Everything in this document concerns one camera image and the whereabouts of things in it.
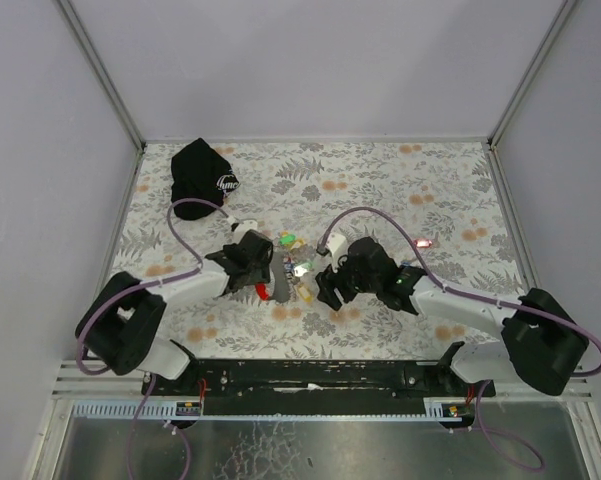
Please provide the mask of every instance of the yellow object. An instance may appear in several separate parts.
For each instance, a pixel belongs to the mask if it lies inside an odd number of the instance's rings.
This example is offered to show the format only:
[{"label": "yellow object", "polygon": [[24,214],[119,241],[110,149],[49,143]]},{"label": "yellow object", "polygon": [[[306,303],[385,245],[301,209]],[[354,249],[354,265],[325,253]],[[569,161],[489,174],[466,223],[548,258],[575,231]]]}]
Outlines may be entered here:
[{"label": "yellow object", "polygon": [[313,295],[311,295],[311,291],[304,285],[298,285],[296,287],[296,292],[298,296],[303,299],[307,303],[311,303],[313,301]]},{"label": "yellow object", "polygon": [[299,248],[304,245],[304,240],[301,238],[296,239],[296,241],[289,247],[289,250],[293,250],[294,248]]}]

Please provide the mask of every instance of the floral tablecloth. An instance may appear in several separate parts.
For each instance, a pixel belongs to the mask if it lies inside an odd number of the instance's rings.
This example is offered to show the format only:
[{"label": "floral tablecloth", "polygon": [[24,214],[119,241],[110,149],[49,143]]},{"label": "floral tablecloth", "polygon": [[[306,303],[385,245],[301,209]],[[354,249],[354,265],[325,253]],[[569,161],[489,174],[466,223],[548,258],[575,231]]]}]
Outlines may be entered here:
[{"label": "floral tablecloth", "polygon": [[[150,278],[194,265],[167,228],[170,159],[184,144],[150,144],[118,244],[113,272]],[[521,291],[489,169],[479,143],[238,143],[214,145],[241,186],[227,199],[237,218],[256,218],[271,238],[291,232],[315,247],[338,213],[359,205],[391,214],[414,237],[433,240],[425,258],[440,276],[503,293]],[[220,214],[176,228],[199,252],[231,234]],[[335,231],[377,238],[397,261],[413,254],[382,218],[355,213]],[[323,266],[320,257],[308,259]],[[313,294],[315,284],[309,282]],[[449,343],[489,338],[453,319],[393,312],[359,295],[340,312],[300,298],[262,302],[251,291],[192,304],[166,316],[159,335],[199,357],[435,359]]]}]

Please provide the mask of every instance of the white wall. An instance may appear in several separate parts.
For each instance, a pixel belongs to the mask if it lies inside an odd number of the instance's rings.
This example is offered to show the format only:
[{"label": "white wall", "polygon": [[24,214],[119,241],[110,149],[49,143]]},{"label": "white wall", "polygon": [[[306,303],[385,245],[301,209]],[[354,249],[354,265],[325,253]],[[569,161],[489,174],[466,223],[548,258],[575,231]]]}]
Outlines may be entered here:
[{"label": "white wall", "polygon": [[148,139],[486,137],[562,0],[74,0]]},{"label": "white wall", "polygon": [[582,2],[500,153],[541,282],[601,338],[601,0]]},{"label": "white wall", "polygon": [[132,163],[52,2],[0,1],[0,480],[73,354]]}]

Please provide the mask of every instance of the black cloth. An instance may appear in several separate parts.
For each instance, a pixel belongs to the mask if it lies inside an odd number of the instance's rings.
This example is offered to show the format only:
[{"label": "black cloth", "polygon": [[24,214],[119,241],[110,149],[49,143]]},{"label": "black cloth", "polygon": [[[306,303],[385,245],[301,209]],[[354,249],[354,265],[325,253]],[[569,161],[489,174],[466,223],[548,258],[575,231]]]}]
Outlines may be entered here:
[{"label": "black cloth", "polygon": [[[231,164],[201,138],[171,159],[171,175],[171,202],[201,198],[221,207],[224,198],[240,185]],[[199,203],[183,203],[174,208],[176,216],[183,220],[197,220],[214,210]]]}]

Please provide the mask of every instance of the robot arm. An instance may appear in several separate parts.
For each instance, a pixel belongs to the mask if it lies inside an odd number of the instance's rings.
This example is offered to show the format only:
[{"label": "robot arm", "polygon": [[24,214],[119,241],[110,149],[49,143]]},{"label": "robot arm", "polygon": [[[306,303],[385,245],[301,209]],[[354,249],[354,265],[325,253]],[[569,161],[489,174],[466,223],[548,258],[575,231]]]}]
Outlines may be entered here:
[{"label": "robot arm", "polygon": [[[207,255],[208,261],[197,274],[159,277],[152,282],[155,286],[131,293],[116,302],[89,330],[85,346],[116,375],[126,375],[138,369],[169,380],[178,378],[190,364],[192,356],[177,343],[156,337],[165,312],[271,281],[271,240],[255,230],[244,230],[238,225],[234,229],[236,243]],[[140,280],[127,272],[111,277],[78,324],[76,338],[105,302],[139,284]]]},{"label": "robot arm", "polygon": [[[332,254],[331,265],[316,276],[316,282],[320,288],[318,300],[332,309],[339,310],[359,293],[372,293],[392,310],[448,318],[500,340],[483,345],[456,345],[451,369],[468,383],[519,377],[540,392],[560,395],[589,344],[582,335],[540,316],[500,306],[500,302],[526,305],[574,323],[543,290],[532,288],[521,297],[494,297],[450,282],[443,289],[425,270],[396,265],[370,237],[356,240],[347,248],[342,235],[332,234],[326,251],[319,253],[331,252],[337,253]],[[447,288],[468,295],[458,296],[447,292]],[[496,304],[468,298],[472,296],[495,298]]]}]

